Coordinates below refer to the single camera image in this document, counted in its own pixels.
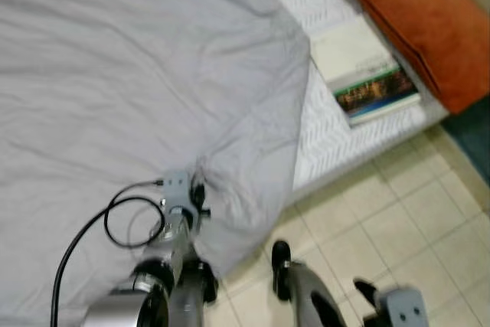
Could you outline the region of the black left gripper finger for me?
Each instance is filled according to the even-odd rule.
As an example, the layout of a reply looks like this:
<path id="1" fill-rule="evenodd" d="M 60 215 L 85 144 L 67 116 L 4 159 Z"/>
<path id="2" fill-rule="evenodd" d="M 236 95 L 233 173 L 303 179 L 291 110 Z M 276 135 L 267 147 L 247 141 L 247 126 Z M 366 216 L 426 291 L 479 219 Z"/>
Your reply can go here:
<path id="1" fill-rule="evenodd" d="M 365 302 L 372 309 L 377 309 L 377 292 L 378 289 L 368 279 L 354 279 L 354 287 L 364 297 Z"/>

